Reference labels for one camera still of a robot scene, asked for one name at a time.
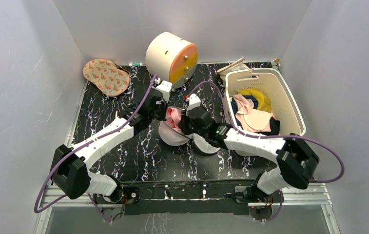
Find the pink bra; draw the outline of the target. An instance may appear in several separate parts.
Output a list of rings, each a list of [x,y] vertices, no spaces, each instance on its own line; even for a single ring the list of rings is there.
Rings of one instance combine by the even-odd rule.
[[[181,121],[182,110],[175,107],[168,107],[165,123],[175,131],[180,131],[179,123]]]

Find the white mesh bra laundry bag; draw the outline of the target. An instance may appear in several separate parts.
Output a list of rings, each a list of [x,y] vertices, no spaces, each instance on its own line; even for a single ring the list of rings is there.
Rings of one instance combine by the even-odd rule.
[[[204,138],[197,134],[185,135],[181,130],[175,131],[165,121],[160,122],[158,133],[160,138],[170,146],[182,146],[191,141],[199,154],[204,156],[214,155],[220,150],[220,148],[211,146]]]

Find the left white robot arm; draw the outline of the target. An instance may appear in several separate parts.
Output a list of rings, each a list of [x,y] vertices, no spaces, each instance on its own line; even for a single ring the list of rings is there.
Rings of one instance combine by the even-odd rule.
[[[104,195],[112,203],[121,201],[121,182],[113,176],[94,174],[91,167],[117,145],[147,129],[153,120],[164,120],[167,101],[163,97],[149,95],[139,108],[129,105],[118,117],[87,140],[69,148],[56,148],[51,165],[51,180],[69,199],[83,194]]]

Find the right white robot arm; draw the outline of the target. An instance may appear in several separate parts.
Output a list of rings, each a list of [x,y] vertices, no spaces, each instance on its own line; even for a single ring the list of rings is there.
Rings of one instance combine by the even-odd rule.
[[[252,186],[252,196],[259,202],[285,187],[307,189],[319,163],[318,156],[298,136],[243,132],[230,124],[216,122],[203,107],[182,114],[178,126],[183,133],[197,134],[216,148],[244,151],[274,162],[277,167],[258,176]]]

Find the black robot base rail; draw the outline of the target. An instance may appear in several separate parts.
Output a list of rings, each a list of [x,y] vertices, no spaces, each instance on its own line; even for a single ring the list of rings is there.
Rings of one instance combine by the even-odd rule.
[[[125,215],[155,213],[232,213],[267,219],[277,195],[261,195],[253,190],[253,180],[138,181],[123,183],[111,200],[94,195],[93,201],[108,214],[115,207]]]

